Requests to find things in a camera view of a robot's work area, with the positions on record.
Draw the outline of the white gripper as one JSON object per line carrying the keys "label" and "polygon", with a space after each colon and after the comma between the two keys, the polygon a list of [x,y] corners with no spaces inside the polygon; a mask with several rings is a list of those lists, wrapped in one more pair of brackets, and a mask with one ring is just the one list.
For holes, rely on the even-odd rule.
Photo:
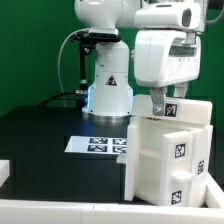
{"label": "white gripper", "polygon": [[186,36],[185,32],[175,30],[140,30],[136,35],[134,76],[138,85],[152,87],[155,116],[165,113],[165,86],[175,84],[173,96],[185,98],[187,82],[198,78],[201,40],[196,37],[194,44],[186,45]]}

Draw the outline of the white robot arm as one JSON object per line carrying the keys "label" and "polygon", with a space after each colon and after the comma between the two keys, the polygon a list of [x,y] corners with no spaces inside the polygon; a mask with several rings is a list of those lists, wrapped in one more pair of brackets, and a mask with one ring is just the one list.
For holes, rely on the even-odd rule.
{"label": "white robot arm", "polygon": [[134,76],[150,89],[152,113],[167,113],[166,94],[186,96],[199,76],[205,26],[224,19],[206,18],[209,0],[75,0],[74,9],[87,29],[77,38],[83,52],[96,51],[95,79],[88,88],[83,115],[118,122],[131,114],[133,90],[128,84],[129,59]]}

